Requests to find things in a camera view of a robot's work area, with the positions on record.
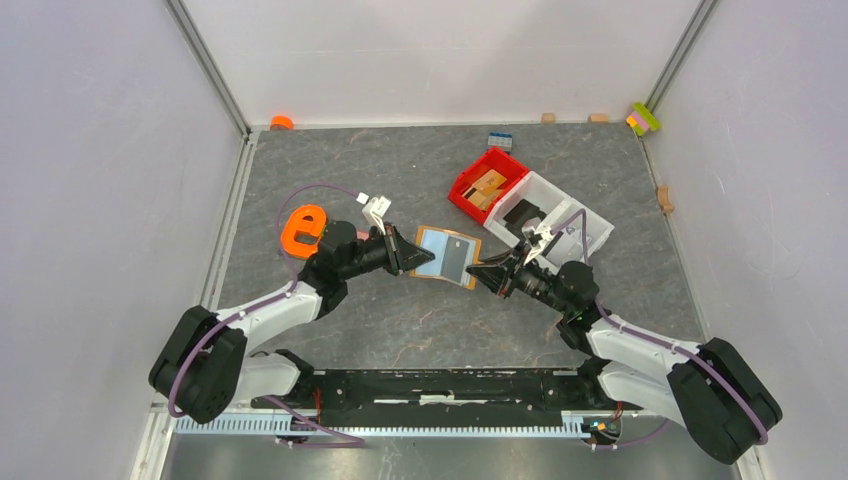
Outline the grey credit card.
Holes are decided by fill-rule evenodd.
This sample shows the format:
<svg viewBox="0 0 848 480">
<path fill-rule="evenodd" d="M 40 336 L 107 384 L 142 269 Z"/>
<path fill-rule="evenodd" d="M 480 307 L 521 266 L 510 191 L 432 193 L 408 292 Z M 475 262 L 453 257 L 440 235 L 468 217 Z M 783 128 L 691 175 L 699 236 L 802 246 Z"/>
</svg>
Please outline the grey credit card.
<svg viewBox="0 0 848 480">
<path fill-rule="evenodd" d="M 441 276 L 448 281 L 463 285 L 467 260 L 472 250 L 473 244 L 467 239 L 449 236 L 443 254 Z"/>
</svg>

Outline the orange card holder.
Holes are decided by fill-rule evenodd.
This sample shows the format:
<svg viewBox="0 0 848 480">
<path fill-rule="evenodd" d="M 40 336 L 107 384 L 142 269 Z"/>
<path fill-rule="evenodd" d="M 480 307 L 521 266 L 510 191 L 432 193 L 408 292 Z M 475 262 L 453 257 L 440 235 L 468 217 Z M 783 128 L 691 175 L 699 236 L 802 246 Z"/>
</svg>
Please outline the orange card holder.
<svg viewBox="0 0 848 480">
<path fill-rule="evenodd" d="M 454 230 L 422 225 L 416 245 L 434 254 L 434 259 L 415 268 L 417 278 L 442 280 L 473 290 L 476 279 L 466 268 L 478 262 L 482 240 Z"/>
</svg>

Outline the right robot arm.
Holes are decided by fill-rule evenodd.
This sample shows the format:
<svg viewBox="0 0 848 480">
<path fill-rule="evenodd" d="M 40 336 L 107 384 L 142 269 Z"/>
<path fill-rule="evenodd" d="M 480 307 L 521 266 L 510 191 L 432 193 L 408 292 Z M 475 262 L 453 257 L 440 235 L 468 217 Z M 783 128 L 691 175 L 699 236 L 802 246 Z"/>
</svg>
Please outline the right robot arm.
<svg viewBox="0 0 848 480">
<path fill-rule="evenodd" d="M 767 443 L 783 418 L 777 400 L 730 342 L 677 340 L 623 320 L 600 303 L 593 269 L 581 261 L 553 272 L 519 244 L 466 271 L 501 298 L 520 291 L 560 314 L 560 337 L 589 357 L 579 369 L 577 392 L 591 408 L 615 401 L 659 414 L 723 464 Z"/>
</svg>

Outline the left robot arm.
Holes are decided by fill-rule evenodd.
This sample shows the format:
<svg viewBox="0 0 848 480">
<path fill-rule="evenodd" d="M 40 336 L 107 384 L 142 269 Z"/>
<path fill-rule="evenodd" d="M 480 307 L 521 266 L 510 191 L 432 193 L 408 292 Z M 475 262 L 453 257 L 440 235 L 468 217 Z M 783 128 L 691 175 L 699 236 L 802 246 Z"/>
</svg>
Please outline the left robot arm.
<svg viewBox="0 0 848 480">
<path fill-rule="evenodd" d="M 347 296 L 348 280 L 376 270 L 398 276 L 434 258 L 390 223 L 360 238 L 351 223 L 332 221 L 316 252 L 283 287 L 220 312 L 201 305 L 188 308 L 154 362 L 148 382 L 166 398 L 173 417 L 188 416 L 199 424 L 214 420 L 234 402 L 264 395 L 302 407 L 314 394 L 307 369 L 290 354 L 253 358 L 251 352 L 331 313 Z"/>
</svg>

